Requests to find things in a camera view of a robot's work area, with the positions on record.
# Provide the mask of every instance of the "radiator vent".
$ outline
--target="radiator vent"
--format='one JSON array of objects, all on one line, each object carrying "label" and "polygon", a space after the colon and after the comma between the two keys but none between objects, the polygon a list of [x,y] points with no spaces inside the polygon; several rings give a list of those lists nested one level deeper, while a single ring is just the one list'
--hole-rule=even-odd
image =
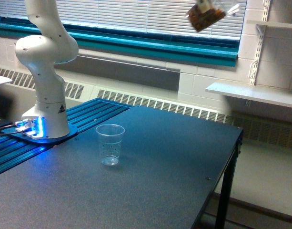
[{"label": "radiator vent", "polygon": [[292,148],[292,126],[283,123],[270,122],[253,117],[241,117],[213,112],[210,109],[185,106],[170,101],[155,100],[153,98],[142,98],[134,95],[99,90],[98,98],[108,99],[133,106],[147,106],[155,109],[165,110],[182,115],[189,115],[197,118],[211,120],[214,122],[239,126],[244,129],[244,138],[257,140],[274,145]]},{"label": "radiator vent", "polygon": [[[12,79],[12,82],[10,82],[10,84],[13,84],[19,87],[35,89],[35,82],[33,80],[32,75],[30,74],[20,73],[20,72],[10,71],[10,70],[0,68],[0,76],[4,76],[4,77],[8,77]],[[84,89],[83,85],[65,82],[65,85],[64,85],[65,97],[80,99],[83,89]]]}]

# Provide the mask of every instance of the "table leg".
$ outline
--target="table leg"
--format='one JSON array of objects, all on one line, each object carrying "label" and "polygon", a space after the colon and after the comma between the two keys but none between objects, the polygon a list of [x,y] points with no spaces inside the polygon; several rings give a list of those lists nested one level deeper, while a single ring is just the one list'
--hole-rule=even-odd
[{"label": "table leg", "polygon": [[235,172],[237,157],[238,157],[238,145],[236,146],[235,153],[233,154],[231,161],[227,165],[226,170],[224,172],[222,189],[221,189],[219,206],[218,206],[218,213],[217,213],[216,224],[215,224],[216,229],[224,228],[227,208],[228,208],[228,204],[229,204],[229,200],[231,196],[232,180],[233,180],[233,175]]}]

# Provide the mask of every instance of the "teal window frame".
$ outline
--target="teal window frame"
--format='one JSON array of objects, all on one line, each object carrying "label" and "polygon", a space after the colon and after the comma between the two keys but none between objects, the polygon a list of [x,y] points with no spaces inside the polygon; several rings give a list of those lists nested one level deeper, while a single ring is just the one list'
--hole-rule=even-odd
[{"label": "teal window frame", "polygon": [[[100,50],[231,67],[238,58],[240,41],[64,26],[78,45]],[[0,36],[20,38],[33,34],[40,34],[40,30],[28,20],[0,17]]]}]

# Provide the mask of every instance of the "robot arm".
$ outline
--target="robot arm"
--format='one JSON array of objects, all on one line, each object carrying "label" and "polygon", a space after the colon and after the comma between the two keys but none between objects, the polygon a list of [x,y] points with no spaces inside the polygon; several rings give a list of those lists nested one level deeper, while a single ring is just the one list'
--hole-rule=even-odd
[{"label": "robot arm", "polygon": [[63,137],[69,133],[64,80],[55,73],[54,65],[74,60],[78,45],[60,21],[56,0],[25,0],[25,5],[29,20],[42,33],[21,38],[16,44],[16,55],[32,73],[36,88],[36,104],[22,116],[36,120],[36,128],[25,134],[34,139]]}]

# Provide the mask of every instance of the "plastic bag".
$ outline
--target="plastic bag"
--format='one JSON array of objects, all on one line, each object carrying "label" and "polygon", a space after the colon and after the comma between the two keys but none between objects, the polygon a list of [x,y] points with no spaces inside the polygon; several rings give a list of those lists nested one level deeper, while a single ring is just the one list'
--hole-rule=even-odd
[{"label": "plastic bag", "polygon": [[195,30],[200,32],[239,9],[235,0],[197,0],[187,12],[187,17]]}]

